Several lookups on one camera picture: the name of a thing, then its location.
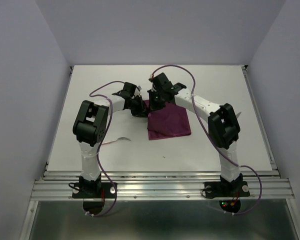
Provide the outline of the purple cloth napkin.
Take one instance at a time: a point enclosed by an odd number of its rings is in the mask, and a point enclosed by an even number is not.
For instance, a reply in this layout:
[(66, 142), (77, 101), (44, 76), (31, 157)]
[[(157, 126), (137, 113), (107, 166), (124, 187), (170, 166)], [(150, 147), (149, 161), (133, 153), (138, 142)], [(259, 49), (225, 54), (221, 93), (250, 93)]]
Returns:
[(166, 103), (163, 109), (148, 114), (147, 132), (150, 141), (191, 135), (187, 110), (172, 103)]

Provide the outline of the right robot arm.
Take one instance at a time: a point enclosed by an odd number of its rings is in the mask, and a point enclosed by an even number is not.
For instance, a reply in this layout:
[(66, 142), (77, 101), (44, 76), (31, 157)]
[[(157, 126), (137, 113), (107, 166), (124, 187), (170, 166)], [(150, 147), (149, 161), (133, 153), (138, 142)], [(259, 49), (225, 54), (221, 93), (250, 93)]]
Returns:
[(220, 181), (216, 184), (217, 189), (224, 195), (237, 192), (243, 181), (237, 157), (241, 128), (233, 107), (228, 103), (220, 105), (210, 102), (182, 83), (172, 84), (164, 73), (153, 76), (149, 81), (152, 84), (148, 91), (150, 109), (159, 110), (166, 103), (171, 103), (194, 113), (218, 152)]

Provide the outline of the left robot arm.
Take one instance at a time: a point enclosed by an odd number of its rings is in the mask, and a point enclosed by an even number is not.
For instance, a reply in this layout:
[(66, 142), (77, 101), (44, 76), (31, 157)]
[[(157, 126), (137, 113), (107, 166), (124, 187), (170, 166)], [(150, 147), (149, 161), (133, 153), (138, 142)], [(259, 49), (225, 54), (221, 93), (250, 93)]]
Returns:
[(124, 82), (123, 88), (111, 95), (97, 94), (103, 86), (89, 94), (98, 101), (84, 100), (75, 118), (72, 132), (80, 147), (81, 173), (77, 183), (70, 183), (74, 194), (96, 197), (102, 191), (100, 150), (109, 131), (113, 114), (130, 110), (134, 117), (146, 117), (147, 106), (141, 96), (141, 87)]

